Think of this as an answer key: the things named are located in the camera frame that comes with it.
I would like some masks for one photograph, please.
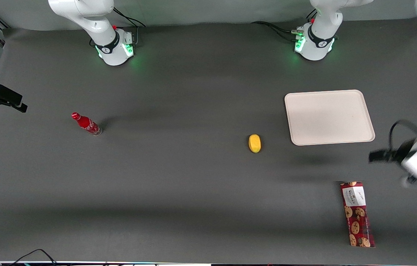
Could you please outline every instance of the cookie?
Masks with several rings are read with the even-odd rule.
[[[351,209],[351,207],[345,206],[345,214],[347,218],[350,218],[351,216],[353,216],[353,210]]]
[[[354,235],[350,234],[350,244],[356,246],[356,238]]]
[[[358,223],[358,222],[353,222],[353,223],[351,224],[351,232],[352,232],[353,234],[357,234],[357,233],[359,233],[359,223]]]
[[[355,214],[357,214],[357,215],[359,215],[361,217],[364,217],[365,212],[364,212],[364,210],[362,208],[357,207],[356,210],[355,210]]]
[[[371,243],[369,243],[369,240],[367,238],[358,238],[359,246],[362,246],[364,248],[369,248],[371,246]]]

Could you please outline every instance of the bottle cap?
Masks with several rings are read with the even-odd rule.
[[[72,113],[72,115],[70,115],[72,117],[72,119],[74,120],[79,120],[80,119],[80,115],[76,112]]]

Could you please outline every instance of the white wall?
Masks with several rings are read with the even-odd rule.
[[[115,6],[146,25],[270,22],[305,17],[308,0],[115,0]],[[362,7],[344,8],[345,20],[394,20],[415,17],[414,0],[375,0]],[[55,15],[48,0],[0,0],[0,17],[12,27],[34,30],[77,29],[73,22]],[[111,23],[127,25],[115,13]]]

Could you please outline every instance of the black cable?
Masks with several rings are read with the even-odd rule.
[[[43,249],[35,249],[34,251],[31,251],[30,253],[21,256],[20,258],[18,258],[15,262],[11,263],[11,264],[7,264],[7,265],[14,265],[16,264],[18,261],[21,261],[21,259],[23,259],[24,257],[36,252],[36,251],[41,251],[43,253],[45,253],[45,255],[50,259],[51,263],[53,263],[53,266],[56,266],[56,261],[48,254],[46,253],[46,251],[44,251]]]
[[[131,18],[131,17],[127,17],[127,16],[125,16],[123,13],[121,13],[121,12],[120,12],[118,9],[116,9],[115,7],[114,7],[114,11],[115,11],[115,13],[117,13],[117,14],[121,15],[122,17],[124,17],[124,18],[126,18],[128,21],[130,21],[133,25],[135,25],[135,27],[137,27],[137,26],[136,26],[136,24],[134,24],[131,20],[134,20],[134,21],[138,22],[139,24],[141,24],[143,27],[146,27],[146,25],[144,25],[144,24],[143,24],[143,22],[141,22],[141,21],[139,21],[139,20],[136,20],[136,19],[134,19],[134,18]]]
[[[126,18],[126,20],[128,20],[131,24],[133,24],[135,27],[138,27],[138,25],[136,25],[133,21],[131,21],[128,17],[126,17],[124,14],[122,14],[121,12],[117,11],[116,9],[114,10],[115,13],[121,15],[122,17]]]
[[[312,12],[310,12],[306,17],[305,17],[305,19],[306,20],[308,20],[308,18],[310,17],[310,15],[313,13],[313,12],[315,12],[315,10],[317,10],[316,8],[314,8],[314,10],[312,10]]]
[[[401,119],[401,120],[397,120],[392,126],[391,126],[391,128],[390,128],[390,130],[389,130],[389,151],[391,151],[392,150],[392,132],[394,131],[394,128],[397,126],[397,125],[403,125],[403,126],[405,126],[406,128],[408,128],[408,129],[410,129],[411,131],[413,131],[416,135],[417,135],[417,126],[414,124],[414,123],[412,123],[411,121],[408,121],[408,120],[404,120],[404,119]]]
[[[269,22],[265,22],[265,21],[255,21],[255,22],[251,22],[252,24],[261,24],[261,25],[266,25],[266,26],[268,26],[270,29],[272,29],[277,35],[279,35],[281,38],[283,38],[284,40],[286,40],[286,41],[289,41],[289,42],[296,42],[297,40],[295,40],[295,39],[289,39],[289,38],[287,38],[287,37],[285,37],[284,35],[282,35],[281,34],[281,32],[284,32],[284,33],[290,33],[291,31],[290,30],[286,30],[286,29],[283,29],[283,28],[281,28],[281,27],[278,27],[278,26],[276,26],[276,25],[274,25],[274,24],[272,24],[272,23],[269,23]]]
[[[290,30],[283,29],[279,26],[276,26],[272,23],[265,22],[265,21],[255,21],[255,22],[251,22],[251,24],[262,24],[262,25],[266,25],[270,28],[275,28],[276,30],[281,31],[281,32],[285,32],[285,33],[290,33],[291,32]]]

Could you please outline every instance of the green led light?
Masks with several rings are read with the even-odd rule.
[[[99,53],[99,57],[102,58],[102,54],[100,54],[99,49],[97,48],[97,45],[95,46],[95,49],[97,50],[97,53]]]
[[[130,57],[133,55],[133,47],[130,44],[121,44],[121,47],[123,47],[127,56]]]
[[[305,44],[305,37],[302,36],[302,38],[297,41],[296,48],[295,48],[296,51],[301,52],[304,44]]]
[[[333,47],[333,42],[335,42],[335,38],[333,38],[333,39],[331,40],[331,44],[330,44],[330,48],[328,48],[328,52],[330,52],[330,51],[331,51],[331,47]]]

